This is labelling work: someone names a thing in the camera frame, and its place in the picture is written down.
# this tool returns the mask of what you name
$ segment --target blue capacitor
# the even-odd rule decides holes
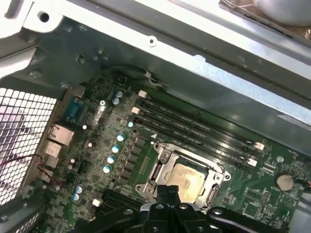
[[[114,104],[114,105],[118,105],[119,103],[120,103],[120,100],[119,100],[119,98],[113,98],[112,99],[112,103]]]
[[[116,157],[114,155],[110,155],[108,158],[107,158],[107,162],[109,164],[113,164],[116,160]]]
[[[77,201],[79,198],[80,198],[79,195],[76,194],[76,193],[72,195],[72,199],[73,199],[74,201]]]
[[[122,142],[122,141],[124,141],[125,140],[125,135],[124,134],[119,134],[118,136],[117,136],[117,141],[118,142]]]
[[[117,91],[115,96],[118,97],[118,98],[121,98],[123,96],[123,92]]]
[[[110,171],[111,171],[111,166],[106,165],[106,166],[103,167],[103,172],[104,172],[105,174],[109,173]]]
[[[134,123],[129,121],[126,125],[127,125],[127,127],[132,128],[134,126]]]
[[[120,149],[121,148],[119,145],[114,145],[111,150],[113,153],[118,153],[120,151]]]
[[[80,194],[80,193],[82,193],[82,191],[83,191],[82,187],[80,187],[80,186],[76,187],[76,194]]]

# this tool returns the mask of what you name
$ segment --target perforated metal mesh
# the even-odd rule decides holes
[[[30,227],[32,227],[37,220],[39,216],[39,213],[33,216],[29,221],[27,221],[24,225],[22,225],[20,228],[18,228],[15,233],[24,233],[26,232]]]
[[[0,206],[12,200],[35,153],[56,99],[0,88]]]

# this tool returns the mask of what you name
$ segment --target cpu socket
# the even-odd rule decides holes
[[[147,201],[156,201],[158,185],[177,185],[181,202],[208,208],[223,181],[231,175],[218,163],[174,144],[156,142],[157,160],[147,183],[137,184],[135,190]]]

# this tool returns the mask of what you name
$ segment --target white triangle marking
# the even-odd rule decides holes
[[[154,135],[151,135],[151,137],[155,139],[157,137],[157,133]]]

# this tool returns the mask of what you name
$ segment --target green circuit board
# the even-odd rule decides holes
[[[198,147],[176,140],[160,129],[157,131],[154,128],[148,128],[139,121],[134,122],[133,127],[129,127],[128,116],[133,115],[131,109],[137,106],[137,93],[140,89],[147,92],[151,99],[156,98],[159,102],[167,102],[169,106],[182,109],[197,119],[210,122],[249,140],[260,142],[264,145],[264,149],[250,152],[252,157],[256,158],[257,165],[250,167],[247,164],[237,163],[236,160],[230,160],[230,158],[215,158]],[[119,98],[120,102],[114,105],[112,99],[116,91],[122,91],[123,95]],[[107,102],[107,106],[101,117],[96,118],[95,115],[102,100]],[[86,83],[85,95],[81,99],[75,99],[74,102],[81,105],[81,113],[77,119],[74,119],[74,122],[70,119],[70,123],[78,130],[70,146],[62,147],[58,156],[58,165],[53,171],[54,178],[64,180],[66,184],[59,191],[55,190],[55,184],[48,184],[46,194],[50,202],[41,222],[33,229],[33,233],[65,233],[73,229],[78,220],[91,220],[94,213],[90,213],[88,207],[93,193],[103,191],[105,188],[114,190],[132,200],[144,202],[144,198],[135,191],[135,186],[146,183],[148,180],[158,156],[153,149],[155,142],[176,144],[222,164],[224,169],[231,174],[231,180],[222,183],[211,206],[222,206],[274,228],[283,231],[287,229],[304,187],[295,184],[291,190],[281,191],[275,185],[275,176],[286,171],[295,178],[305,180],[302,166],[305,159],[303,155],[164,92],[147,87],[132,88],[126,78],[112,78],[104,72],[100,72],[95,79]],[[90,127],[82,130],[81,127],[84,124]],[[119,134],[125,135],[124,141],[117,141]],[[145,144],[141,148],[135,168],[127,183],[121,183],[120,176],[137,137],[144,138]],[[88,147],[89,142],[93,142],[96,146]],[[111,149],[114,145],[119,145],[118,153],[112,153]],[[116,161],[110,165],[111,171],[105,174],[103,167],[109,165],[107,158],[112,154]],[[74,157],[80,158],[81,165],[69,170],[69,160]],[[74,201],[72,195],[76,186],[81,186],[83,192],[79,200]]]

